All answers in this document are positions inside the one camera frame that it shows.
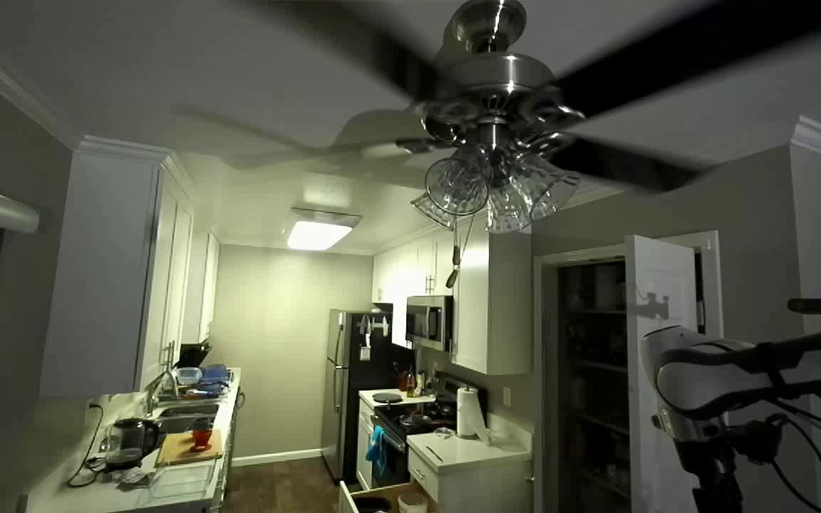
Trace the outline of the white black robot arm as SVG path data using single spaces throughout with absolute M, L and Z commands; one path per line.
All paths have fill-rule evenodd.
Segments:
M 694 513 L 743 513 L 734 456 L 766 466 L 813 513 L 778 466 L 786 427 L 813 447 L 803 430 L 821 430 L 821 335 L 774 343 L 711 340 L 667 326 L 644 338 L 647 379 L 662 402 L 654 427 L 674 445 L 682 472 L 694 480 Z

